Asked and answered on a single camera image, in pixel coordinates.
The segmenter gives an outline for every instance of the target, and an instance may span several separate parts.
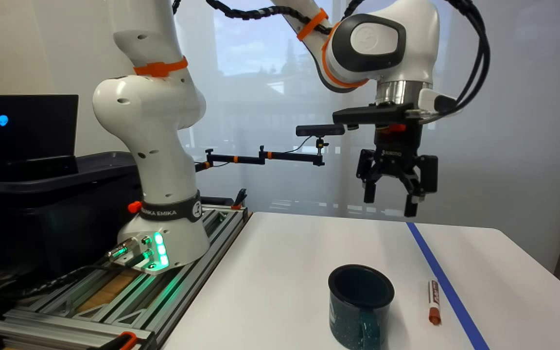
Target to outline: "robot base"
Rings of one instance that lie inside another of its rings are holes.
[[[148,259],[133,267],[150,275],[194,262],[209,249],[202,220],[149,221],[136,215],[118,233],[118,242],[131,238],[137,243],[115,263],[125,264],[136,255],[151,250]]]

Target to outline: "dark green mug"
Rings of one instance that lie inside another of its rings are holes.
[[[374,268],[347,264],[333,270],[327,283],[330,329],[336,340],[351,350],[380,350],[395,297],[390,280]]]

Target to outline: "blue light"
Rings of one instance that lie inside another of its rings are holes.
[[[0,125],[6,126],[7,122],[8,122],[7,115],[5,114],[0,115]]]

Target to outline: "white table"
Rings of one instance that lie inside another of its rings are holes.
[[[417,224],[491,349],[560,349],[560,281],[500,231]],[[282,213],[253,215],[164,348],[342,350],[329,330],[329,273],[359,263],[394,284],[391,350],[472,349],[407,224]]]

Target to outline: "mug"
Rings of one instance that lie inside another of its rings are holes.
[[[379,350],[386,339],[388,309],[395,288],[381,272],[360,264],[332,271],[330,329],[350,350]]]

